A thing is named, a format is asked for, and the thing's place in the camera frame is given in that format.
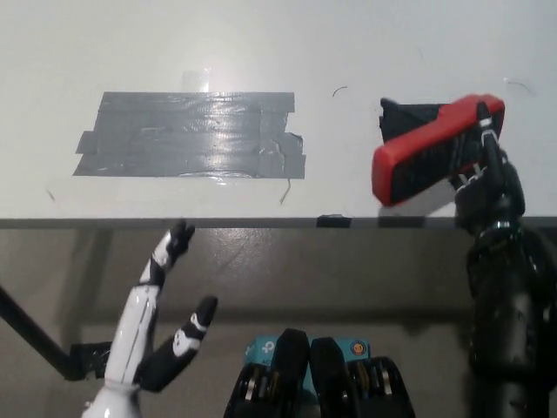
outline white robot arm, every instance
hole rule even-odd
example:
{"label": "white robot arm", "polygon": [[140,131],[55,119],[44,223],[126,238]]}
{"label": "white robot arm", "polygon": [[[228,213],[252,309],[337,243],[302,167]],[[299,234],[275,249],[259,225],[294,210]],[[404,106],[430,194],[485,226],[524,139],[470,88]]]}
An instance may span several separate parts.
{"label": "white robot arm", "polygon": [[82,418],[140,418],[139,391],[160,392],[198,352],[217,310],[218,300],[212,296],[205,297],[186,324],[152,352],[158,296],[166,274],[187,251],[194,231],[182,221],[155,248],[120,317],[104,372],[104,386]]}

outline white table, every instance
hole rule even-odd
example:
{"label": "white table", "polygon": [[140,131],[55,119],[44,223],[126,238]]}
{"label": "white table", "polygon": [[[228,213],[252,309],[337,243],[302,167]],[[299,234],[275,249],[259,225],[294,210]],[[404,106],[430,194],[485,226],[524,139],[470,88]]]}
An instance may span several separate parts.
{"label": "white table", "polygon": [[[379,99],[449,102],[489,92],[507,104],[501,143],[518,168],[526,216],[550,226],[556,21],[553,0],[4,1],[0,224],[447,220],[453,204],[444,186],[392,210],[373,197]],[[77,142],[105,91],[188,91],[184,73],[204,69],[201,90],[295,93],[286,131],[304,139],[305,179],[291,181],[282,204],[285,179],[72,177]],[[347,88],[333,98],[340,86]]]}

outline robotic arm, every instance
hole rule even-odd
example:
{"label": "robotic arm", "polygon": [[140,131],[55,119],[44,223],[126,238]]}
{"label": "robotic arm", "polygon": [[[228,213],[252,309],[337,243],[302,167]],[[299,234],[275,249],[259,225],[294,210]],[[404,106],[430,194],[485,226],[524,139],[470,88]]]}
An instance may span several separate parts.
{"label": "robotic arm", "polygon": [[519,221],[525,211],[519,177],[483,103],[478,120],[485,168],[455,199],[457,222],[475,238],[466,263],[474,300],[473,416],[548,417],[557,375],[557,270],[540,238]]}
{"label": "robotic arm", "polygon": [[104,386],[82,418],[140,418],[140,389],[160,392],[193,360],[217,310],[217,298],[205,297],[183,327],[152,352],[158,296],[167,273],[187,249],[194,233],[180,222],[166,233],[131,289],[112,342]]}

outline gray duct tape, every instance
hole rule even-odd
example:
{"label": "gray duct tape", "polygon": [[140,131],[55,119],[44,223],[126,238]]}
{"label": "gray duct tape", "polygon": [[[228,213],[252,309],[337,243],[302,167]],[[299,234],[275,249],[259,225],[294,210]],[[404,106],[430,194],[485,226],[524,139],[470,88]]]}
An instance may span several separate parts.
{"label": "gray duct tape", "polygon": [[74,175],[303,179],[293,110],[292,93],[107,92]]}
{"label": "gray duct tape", "polygon": [[294,93],[142,93],[107,91],[100,111],[294,112]]}

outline gray floor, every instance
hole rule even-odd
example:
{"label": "gray floor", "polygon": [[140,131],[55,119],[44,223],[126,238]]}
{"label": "gray floor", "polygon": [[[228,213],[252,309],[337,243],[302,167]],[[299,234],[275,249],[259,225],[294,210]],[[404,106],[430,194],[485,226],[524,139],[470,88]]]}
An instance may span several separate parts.
{"label": "gray floor", "polygon": [[[66,347],[112,338],[161,231],[3,231],[0,282]],[[454,231],[199,230],[162,297],[158,338],[205,293],[221,309],[194,364],[146,418],[221,417],[256,334],[366,338],[399,364],[418,417],[466,416],[464,274]],[[64,382],[0,322],[2,416],[79,417],[98,381]]]}

